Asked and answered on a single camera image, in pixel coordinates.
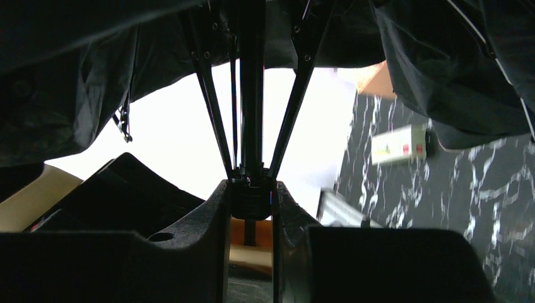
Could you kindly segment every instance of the small white box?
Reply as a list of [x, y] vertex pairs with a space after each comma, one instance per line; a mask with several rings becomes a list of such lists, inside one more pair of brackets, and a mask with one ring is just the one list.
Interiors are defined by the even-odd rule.
[[426, 129], [422, 125], [408, 125], [372, 138], [372, 164], [425, 159]]

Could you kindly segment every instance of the black metal strut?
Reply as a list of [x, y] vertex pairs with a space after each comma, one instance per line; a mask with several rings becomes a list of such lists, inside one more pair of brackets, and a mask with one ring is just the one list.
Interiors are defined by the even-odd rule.
[[237, 0], [242, 101], [242, 163], [240, 173], [254, 186], [262, 177], [262, 118], [266, 2]]
[[238, 57], [238, 18], [236, 1], [229, 0], [228, 12], [229, 50], [230, 61], [230, 96], [232, 100], [232, 143], [233, 143], [233, 169], [238, 169], [238, 94], [236, 90], [236, 59]]
[[324, 1], [315, 6], [312, 5], [312, 0], [309, 0], [304, 8], [300, 6], [299, 1], [290, 0], [288, 4], [292, 16], [301, 16], [301, 18], [292, 18], [294, 24], [291, 29], [291, 39], [297, 52], [298, 64], [290, 99], [267, 174], [272, 180], [276, 180], [279, 174], [286, 147], [303, 103], [323, 38], [327, 33], [336, 0]]
[[218, 30], [217, 23], [197, 24], [199, 20], [207, 20], [206, 16], [203, 16], [203, 10], [189, 10], [180, 13], [180, 22], [184, 31], [184, 36], [187, 42], [188, 49], [190, 50], [191, 60], [203, 92], [204, 101], [206, 102], [206, 108], [210, 116], [210, 122], [216, 135], [216, 141], [223, 159], [223, 165], [225, 166], [226, 176], [232, 178], [232, 165], [230, 160], [230, 152], [228, 150], [228, 143], [226, 141], [225, 128], [223, 127], [223, 120], [221, 118], [221, 110], [217, 99], [216, 89], [214, 86], [214, 80], [212, 78], [212, 65], [209, 41], [200, 41], [199, 37], [205, 37], [210, 35], [202, 35], [200, 31], [204, 29], [204, 33], [208, 33], [211, 30]]

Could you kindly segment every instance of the marble surface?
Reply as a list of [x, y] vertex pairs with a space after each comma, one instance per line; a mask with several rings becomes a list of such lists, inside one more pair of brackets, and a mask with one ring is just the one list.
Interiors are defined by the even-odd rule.
[[[371, 137], [408, 124], [430, 130], [428, 158], [372, 165]], [[534, 172], [528, 136], [449, 153], [426, 117], [395, 100], [358, 95], [335, 188], [383, 226], [460, 232], [500, 302], [535, 302]]]

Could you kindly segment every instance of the beige panel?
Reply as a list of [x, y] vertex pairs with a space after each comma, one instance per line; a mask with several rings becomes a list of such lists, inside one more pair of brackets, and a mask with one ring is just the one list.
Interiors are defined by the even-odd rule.
[[0, 203], [0, 232], [25, 230], [81, 183], [81, 179], [45, 164], [39, 178]]
[[229, 260], [251, 266], [272, 267], [271, 248], [230, 245]]
[[353, 78], [356, 83], [356, 90], [362, 92], [363, 89], [368, 86], [370, 81], [373, 80], [375, 75], [383, 68], [386, 62], [381, 62], [375, 65], [370, 65], [365, 68], [356, 68], [353, 71]]
[[383, 62], [373, 78], [363, 85], [362, 89], [359, 89], [358, 92], [378, 95], [388, 99], [394, 99], [396, 97], [386, 63]]

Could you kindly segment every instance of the metal bar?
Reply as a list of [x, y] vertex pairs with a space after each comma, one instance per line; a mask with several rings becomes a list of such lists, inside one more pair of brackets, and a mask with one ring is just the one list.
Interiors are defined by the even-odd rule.
[[314, 70], [317, 55], [321, 48], [323, 37], [327, 32], [327, 27], [331, 19], [332, 10], [336, 0], [320, 4], [311, 8], [310, 1], [305, 7], [305, 12], [313, 9], [317, 18], [309, 18], [309, 14], [302, 16], [301, 24], [293, 28], [292, 41], [298, 55], [298, 66], [295, 72], [295, 81], [291, 89], [290, 99], [286, 107], [285, 116], [277, 139], [277, 144], [273, 151], [273, 159], [267, 176], [275, 180], [279, 174], [281, 164], [286, 152], [286, 147], [290, 141], [291, 132], [295, 125], [297, 115], [303, 103], [303, 98], [309, 85], [310, 77]]
[[231, 42], [230, 51], [230, 94], [232, 98], [232, 145], [234, 169], [238, 168], [238, 96], [236, 92], [236, 36]]
[[221, 110], [217, 100], [216, 88], [214, 86], [214, 80], [212, 79], [210, 52], [209, 49], [204, 47], [201, 41], [199, 41], [199, 32], [197, 31], [197, 26], [195, 24], [195, 20], [199, 19], [203, 20], [202, 18], [194, 18], [192, 11], [185, 11], [180, 14], [180, 22], [182, 24], [182, 29], [184, 30], [184, 36], [191, 53], [191, 59], [201, 86], [201, 91], [203, 92], [206, 108], [208, 109], [208, 114], [210, 116], [210, 122], [212, 123], [214, 134], [216, 135], [216, 141], [223, 160], [223, 165], [225, 166], [226, 176], [231, 179], [232, 165], [230, 152], [228, 150], [225, 128], [223, 127], [223, 119], [221, 118]]
[[242, 96], [242, 175], [262, 176], [262, 115], [266, 2], [238, 0], [240, 87]]
[[232, 147], [233, 169], [238, 169], [238, 96], [236, 90], [236, 60], [238, 57], [238, 16], [237, 0], [228, 1], [228, 31], [230, 47], [228, 59], [230, 61], [230, 95], [232, 99]]
[[245, 220], [244, 245], [256, 246], [256, 220]]

